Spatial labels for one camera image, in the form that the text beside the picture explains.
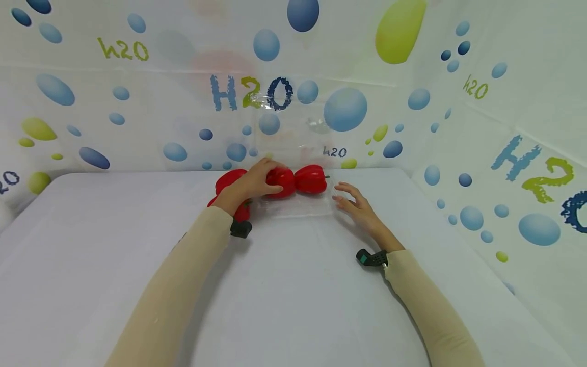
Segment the table surface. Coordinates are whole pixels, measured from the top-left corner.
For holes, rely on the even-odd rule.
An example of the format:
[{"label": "table surface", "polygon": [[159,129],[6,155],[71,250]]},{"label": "table surface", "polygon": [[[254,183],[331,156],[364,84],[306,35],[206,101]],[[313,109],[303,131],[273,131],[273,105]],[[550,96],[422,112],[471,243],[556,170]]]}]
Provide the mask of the table surface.
[{"label": "table surface", "polygon": [[[401,170],[330,174],[361,189],[414,252],[487,366],[574,366]],[[102,367],[142,290],[220,175],[82,173],[55,180],[0,234],[2,364]],[[212,269],[178,366],[428,365],[381,270],[355,260],[374,244],[348,218],[336,211],[257,213],[252,221],[249,238],[232,238]]]}]

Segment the red bell pepper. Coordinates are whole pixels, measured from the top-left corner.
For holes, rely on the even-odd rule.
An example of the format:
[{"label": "red bell pepper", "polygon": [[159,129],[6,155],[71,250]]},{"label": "red bell pepper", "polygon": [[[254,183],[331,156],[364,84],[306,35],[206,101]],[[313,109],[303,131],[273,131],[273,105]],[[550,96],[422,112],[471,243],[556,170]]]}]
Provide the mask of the red bell pepper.
[{"label": "red bell pepper", "polygon": [[230,186],[240,179],[247,173],[247,170],[238,169],[226,172],[222,177],[216,181],[216,195],[220,194],[220,191],[224,190],[226,186]]},{"label": "red bell pepper", "polygon": [[270,198],[284,198],[292,195],[295,192],[295,177],[292,170],[289,168],[277,167],[267,174],[265,179],[267,185],[281,186],[284,189],[276,194],[269,194],[267,197]]},{"label": "red bell pepper", "polygon": [[310,164],[295,173],[295,188],[301,193],[320,194],[326,190],[327,178],[321,166]]}]

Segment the blue bubble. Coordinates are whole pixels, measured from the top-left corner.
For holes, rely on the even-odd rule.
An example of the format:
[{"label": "blue bubble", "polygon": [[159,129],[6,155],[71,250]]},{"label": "blue bubble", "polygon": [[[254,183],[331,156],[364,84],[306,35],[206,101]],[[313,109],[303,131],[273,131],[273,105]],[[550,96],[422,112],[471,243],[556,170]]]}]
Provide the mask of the blue bubble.
[{"label": "blue bubble", "polygon": [[491,76],[495,79],[501,78],[508,70],[508,65],[505,62],[497,63],[491,71]]},{"label": "blue bubble", "polygon": [[70,87],[61,79],[49,74],[39,74],[36,77],[37,87],[47,98],[62,106],[71,106],[75,102]]},{"label": "blue bubble", "polygon": [[116,112],[109,114],[108,118],[110,119],[110,122],[118,126],[123,125],[125,121],[124,116]]},{"label": "blue bubble", "polygon": [[430,92],[428,89],[419,88],[414,90],[407,99],[407,105],[413,110],[421,110],[428,106],[430,102]]},{"label": "blue bubble", "polygon": [[496,205],[493,211],[499,218],[506,218],[510,214],[510,208],[503,204]]},{"label": "blue bubble", "polygon": [[269,29],[261,29],[253,40],[253,51],[263,61],[271,61],[279,54],[279,38]]},{"label": "blue bubble", "polygon": [[456,30],[457,36],[461,37],[461,36],[464,36],[465,34],[467,34],[470,26],[471,25],[467,21],[460,22],[457,25],[457,30]]},{"label": "blue bubble", "polygon": [[485,243],[492,243],[493,242],[493,234],[489,231],[482,231],[481,232],[481,240]]},{"label": "blue bubble", "polygon": [[75,136],[82,136],[82,133],[75,126],[68,125],[67,130]]},{"label": "blue bubble", "polygon": [[226,148],[226,155],[228,158],[241,162],[247,155],[247,148],[239,143],[232,143]]},{"label": "blue bubble", "polygon": [[51,3],[49,0],[26,0],[31,8],[41,14],[51,13]]},{"label": "blue bubble", "polygon": [[395,158],[402,153],[402,150],[402,144],[397,140],[392,140],[383,148],[383,156],[385,158]]},{"label": "blue bubble", "polygon": [[187,151],[185,148],[177,143],[167,143],[163,147],[163,155],[165,158],[181,162],[187,159]]},{"label": "blue bubble", "polygon": [[444,50],[443,53],[440,54],[440,59],[442,61],[446,61],[446,60],[450,59],[451,55],[452,55],[452,53],[450,52],[450,50]]},{"label": "blue bubble", "polygon": [[538,246],[550,246],[561,237],[558,224],[540,213],[528,214],[520,219],[518,229],[522,237]]},{"label": "blue bubble", "polygon": [[483,227],[483,214],[475,207],[464,207],[461,210],[461,223],[466,229],[477,231]]},{"label": "blue bubble", "polygon": [[11,13],[14,19],[23,26],[29,27],[31,24],[33,24],[31,17],[22,9],[12,8]]},{"label": "blue bubble", "polygon": [[449,73],[454,73],[458,69],[458,60],[452,60],[446,66],[446,69]]},{"label": "blue bubble", "polygon": [[275,113],[266,113],[259,119],[259,130],[265,135],[273,135],[281,126]]},{"label": "blue bubble", "polygon": [[324,105],[324,121],[334,131],[347,132],[363,122],[367,115],[367,99],[355,88],[341,88]]},{"label": "blue bubble", "polygon": [[318,98],[318,84],[316,84],[315,81],[306,80],[300,84],[298,87],[298,101],[305,105],[309,105],[314,102],[316,98]]},{"label": "blue bubble", "polygon": [[424,181],[430,186],[436,185],[440,181],[440,170],[431,164],[424,171]]},{"label": "blue bubble", "polygon": [[458,183],[463,187],[469,187],[473,183],[473,179],[468,173],[461,173],[458,177]]},{"label": "blue bubble", "polygon": [[471,42],[469,41],[462,41],[461,44],[458,46],[457,52],[459,55],[465,55],[471,49]]},{"label": "blue bubble", "polygon": [[210,140],[210,139],[212,139],[213,136],[214,136],[214,134],[212,134],[212,131],[210,131],[208,129],[200,130],[200,139],[202,139],[202,140]]},{"label": "blue bubble", "polygon": [[143,33],[147,29],[147,25],[142,16],[139,14],[130,14],[127,18],[130,27],[137,33]]},{"label": "blue bubble", "polygon": [[289,0],[289,24],[298,32],[307,32],[316,25],[320,5],[318,0]]},{"label": "blue bubble", "polygon": [[112,94],[116,99],[119,100],[127,100],[128,98],[130,98],[129,90],[121,86],[115,87],[112,90]]},{"label": "blue bubble", "polygon": [[108,161],[108,158],[106,158],[104,154],[92,148],[81,147],[79,149],[79,156],[86,163],[89,163],[94,167],[98,167],[103,170],[110,168],[110,161]]},{"label": "blue bubble", "polygon": [[41,35],[51,43],[61,43],[63,40],[63,37],[61,37],[61,32],[59,32],[59,30],[52,24],[39,24],[39,32],[41,32]]}]

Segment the long sleeve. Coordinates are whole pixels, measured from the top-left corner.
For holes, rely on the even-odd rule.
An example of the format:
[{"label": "long sleeve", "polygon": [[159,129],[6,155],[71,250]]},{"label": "long sleeve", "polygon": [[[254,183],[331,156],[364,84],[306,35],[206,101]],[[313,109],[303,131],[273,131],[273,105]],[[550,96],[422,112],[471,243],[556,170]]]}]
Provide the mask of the long sleeve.
[{"label": "long sleeve", "polygon": [[200,289],[228,244],[232,217],[204,209],[141,295],[106,367],[173,366]]},{"label": "long sleeve", "polygon": [[416,322],[432,367],[484,367],[463,321],[413,254],[395,251],[387,260],[385,277]]}]

